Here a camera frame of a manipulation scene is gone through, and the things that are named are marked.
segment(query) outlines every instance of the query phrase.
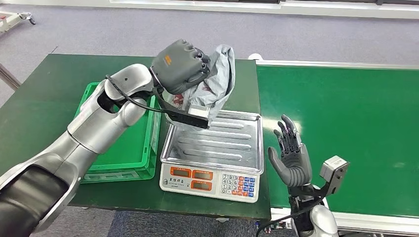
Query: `digital display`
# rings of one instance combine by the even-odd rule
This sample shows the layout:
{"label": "digital display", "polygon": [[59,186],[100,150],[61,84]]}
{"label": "digital display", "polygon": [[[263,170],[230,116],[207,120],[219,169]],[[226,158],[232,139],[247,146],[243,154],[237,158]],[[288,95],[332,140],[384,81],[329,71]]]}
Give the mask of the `digital display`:
{"label": "digital display", "polygon": [[210,186],[208,184],[192,183],[192,185],[194,189],[210,190]]}
{"label": "digital display", "polygon": [[180,170],[180,169],[174,169],[173,175],[183,176],[183,177],[189,177],[189,171]]}
{"label": "digital display", "polygon": [[195,172],[194,178],[211,180],[211,174],[205,174],[205,173]]}

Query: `gray robotic hand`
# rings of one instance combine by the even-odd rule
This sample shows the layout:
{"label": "gray robotic hand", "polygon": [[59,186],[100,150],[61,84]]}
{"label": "gray robotic hand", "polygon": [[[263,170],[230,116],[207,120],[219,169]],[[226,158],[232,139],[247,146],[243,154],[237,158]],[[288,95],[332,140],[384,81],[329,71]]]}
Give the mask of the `gray robotic hand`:
{"label": "gray robotic hand", "polygon": [[268,148],[269,160],[279,177],[288,187],[309,184],[312,178],[310,158],[305,144],[301,142],[293,121],[286,115],[278,121],[281,131],[274,130],[281,148],[281,158],[273,147]]}
{"label": "gray robotic hand", "polygon": [[177,40],[161,51],[151,63],[159,83],[173,95],[198,85],[210,73],[210,58],[185,40]]}

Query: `scale keypad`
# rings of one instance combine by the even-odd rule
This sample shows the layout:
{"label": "scale keypad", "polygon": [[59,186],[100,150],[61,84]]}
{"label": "scale keypad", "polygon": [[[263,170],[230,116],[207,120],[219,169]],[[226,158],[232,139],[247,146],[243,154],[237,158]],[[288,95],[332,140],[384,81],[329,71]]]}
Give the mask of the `scale keypad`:
{"label": "scale keypad", "polygon": [[255,182],[255,178],[223,174],[221,181],[221,193],[252,198],[255,192]]}

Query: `green plastic crate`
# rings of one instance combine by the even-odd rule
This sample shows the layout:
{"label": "green plastic crate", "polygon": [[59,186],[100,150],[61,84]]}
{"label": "green plastic crate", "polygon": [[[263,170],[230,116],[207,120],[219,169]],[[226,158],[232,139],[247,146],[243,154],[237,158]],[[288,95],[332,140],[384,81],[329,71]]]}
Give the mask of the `green plastic crate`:
{"label": "green plastic crate", "polygon": [[[87,85],[80,106],[96,89],[98,82]],[[156,98],[147,101],[148,106],[158,108]],[[146,111],[143,117],[129,127],[119,139],[92,164],[82,183],[100,183],[129,180],[147,180],[156,171],[157,143],[160,130],[160,113]]]}

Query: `orange display panel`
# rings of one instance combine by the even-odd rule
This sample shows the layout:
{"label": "orange display panel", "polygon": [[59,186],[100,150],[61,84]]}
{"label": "orange display panel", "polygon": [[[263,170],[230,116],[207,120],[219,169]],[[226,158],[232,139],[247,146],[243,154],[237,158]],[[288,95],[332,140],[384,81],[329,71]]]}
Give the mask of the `orange display panel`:
{"label": "orange display panel", "polygon": [[211,182],[205,182],[205,181],[199,181],[199,180],[192,180],[191,189],[211,191],[212,183]]}
{"label": "orange display panel", "polygon": [[190,169],[178,168],[178,167],[172,166],[170,167],[170,174],[174,176],[190,178],[192,171]]}
{"label": "orange display panel", "polygon": [[202,171],[202,170],[192,171],[192,178],[194,179],[212,180],[212,175],[213,174],[210,171]]}

